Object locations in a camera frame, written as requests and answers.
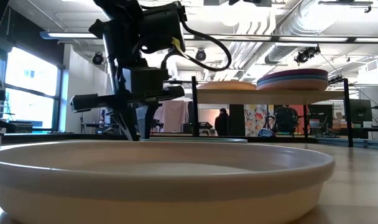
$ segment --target black cable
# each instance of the black cable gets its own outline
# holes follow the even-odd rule
[[[173,55],[179,55],[177,54],[177,51],[175,48],[173,48],[167,55],[165,55],[164,59],[162,60],[162,64],[160,66],[161,69],[167,69],[167,60]]]
[[[207,69],[207,70],[210,70],[210,71],[212,71],[212,72],[221,72],[221,71],[224,71],[224,70],[228,69],[229,66],[231,66],[231,63],[232,63],[232,55],[231,55],[231,53],[229,52],[228,48],[227,48],[224,44],[222,44],[219,40],[215,39],[214,37],[210,37],[210,36],[207,35],[207,34],[203,34],[203,33],[201,33],[201,32],[198,32],[198,31],[195,31],[195,30],[189,28],[189,27],[187,26],[187,24],[186,24],[185,21],[182,21],[182,26],[183,26],[183,28],[184,28],[185,30],[187,30],[189,33],[191,33],[191,34],[193,34],[193,35],[196,35],[196,36],[198,36],[198,37],[202,37],[202,38],[204,38],[204,39],[206,39],[206,40],[209,40],[209,41],[211,41],[212,43],[216,44],[218,47],[220,47],[220,48],[224,51],[224,53],[226,54],[226,57],[228,58],[228,62],[227,62],[226,65],[223,66],[222,68],[211,68],[211,67],[209,67],[209,66],[207,66],[207,65],[205,65],[205,64],[203,64],[203,63],[201,63],[201,62],[199,62],[199,61],[197,61],[196,59],[192,58],[191,56],[188,56],[188,55],[187,55],[187,57],[189,58],[189,60],[190,60],[191,62],[197,64],[198,66],[200,66],[200,67],[202,67],[202,68],[205,68],[205,69]]]
[[[320,55],[326,60],[327,63],[329,63],[329,65],[336,71],[339,73],[339,75],[341,75],[342,77],[345,78],[345,76],[343,76],[343,74],[341,72],[338,71],[337,68],[335,68],[326,58],[325,56],[323,56],[323,54],[320,53]],[[371,100],[373,103],[375,103],[377,106],[377,102],[375,102],[374,100],[372,100],[370,97],[368,97],[366,94],[364,94],[358,87],[356,87],[353,83],[351,83],[349,80],[348,80],[348,83],[351,84],[353,87],[355,87],[355,89],[357,89],[360,93],[362,93],[366,98],[368,98],[369,100]]]

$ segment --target computer screen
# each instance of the computer screen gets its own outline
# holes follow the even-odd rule
[[[333,105],[308,105],[309,119],[318,119],[322,126],[333,127]]]
[[[351,118],[354,122],[373,121],[370,100],[349,101],[351,104]]]

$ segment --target wooden table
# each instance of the wooden table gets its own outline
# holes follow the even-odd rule
[[[293,224],[378,224],[378,151],[317,144],[274,145],[320,151],[336,160],[334,174],[325,183],[320,205]],[[0,209],[0,224],[17,222]]]

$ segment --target white bowl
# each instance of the white bowl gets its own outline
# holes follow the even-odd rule
[[[0,150],[0,207],[25,224],[287,223],[317,205],[329,155],[206,142]]]

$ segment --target pink plate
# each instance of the pink plate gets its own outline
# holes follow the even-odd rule
[[[258,90],[326,90],[328,82],[316,79],[284,80],[257,86]]]

